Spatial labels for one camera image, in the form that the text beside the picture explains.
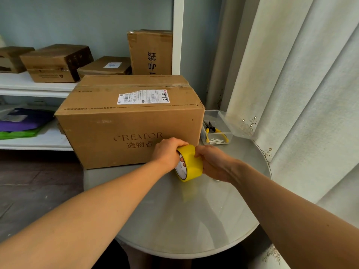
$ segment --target green fabric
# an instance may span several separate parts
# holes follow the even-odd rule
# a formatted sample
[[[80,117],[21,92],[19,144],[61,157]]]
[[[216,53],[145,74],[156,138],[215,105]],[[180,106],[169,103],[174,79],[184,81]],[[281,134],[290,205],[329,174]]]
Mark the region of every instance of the green fabric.
[[[0,140],[34,137],[39,133],[39,131],[42,128],[43,126],[35,129],[24,130],[24,131],[14,131],[14,132],[0,131]]]

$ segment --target pliers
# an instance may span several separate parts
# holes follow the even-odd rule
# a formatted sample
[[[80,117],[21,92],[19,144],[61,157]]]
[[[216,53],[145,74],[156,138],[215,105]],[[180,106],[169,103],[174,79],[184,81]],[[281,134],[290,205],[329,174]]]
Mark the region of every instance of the pliers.
[[[208,123],[206,123],[206,121],[203,121],[203,122],[204,122],[204,124],[206,126],[206,128],[205,128],[205,130],[206,130],[206,143],[209,143],[208,133],[209,133],[210,130],[212,130],[214,133],[222,133],[222,131],[219,130],[218,128],[214,127],[211,124],[210,121],[208,121]],[[228,140],[228,138],[227,138],[227,136],[225,134],[222,134],[222,136],[224,137],[225,142],[229,142],[229,140]]]

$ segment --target sticker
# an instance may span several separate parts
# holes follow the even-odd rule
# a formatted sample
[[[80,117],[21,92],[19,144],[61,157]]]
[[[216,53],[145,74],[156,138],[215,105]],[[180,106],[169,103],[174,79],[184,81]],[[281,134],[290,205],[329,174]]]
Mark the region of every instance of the sticker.
[[[0,119],[4,122],[22,122],[27,117],[27,115],[6,115]]]
[[[109,62],[104,68],[105,69],[118,68],[121,64],[122,62]]]
[[[175,170],[178,174],[178,176],[182,179],[185,180],[187,177],[187,167],[186,167],[186,163],[185,163],[185,159],[182,157],[182,154],[180,152],[178,152],[179,154],[179,163],[177,164]]]
[[[138,103],[169,103],[167,90],[140,90],[120,94],[118,105],[133,105]]]

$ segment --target clear plastic container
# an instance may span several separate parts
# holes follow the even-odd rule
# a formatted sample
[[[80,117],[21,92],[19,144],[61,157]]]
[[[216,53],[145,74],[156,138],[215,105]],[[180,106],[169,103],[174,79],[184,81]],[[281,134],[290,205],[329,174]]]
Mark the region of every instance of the clear plastic container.
[[[221,132],[214,133],[211,130],[209,133],[206,133],[206,124],[204,122],[207,124],[211,123],[213,127]],[[203,144],[229,144],[232,137],[233,133],[223,120],[221,112],[219,110],[205,110],[201,129],[201,139]]]

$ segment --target purple fabric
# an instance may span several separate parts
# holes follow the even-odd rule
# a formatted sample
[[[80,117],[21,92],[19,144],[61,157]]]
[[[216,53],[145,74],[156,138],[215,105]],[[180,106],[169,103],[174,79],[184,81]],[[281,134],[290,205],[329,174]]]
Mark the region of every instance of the purple fabric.
[[[54,111],[15,108],[7,115],[25,115],[21,122],[9,122],[0,120],[0,131],[14,132],[35,129],[50,122],[54,117]]]

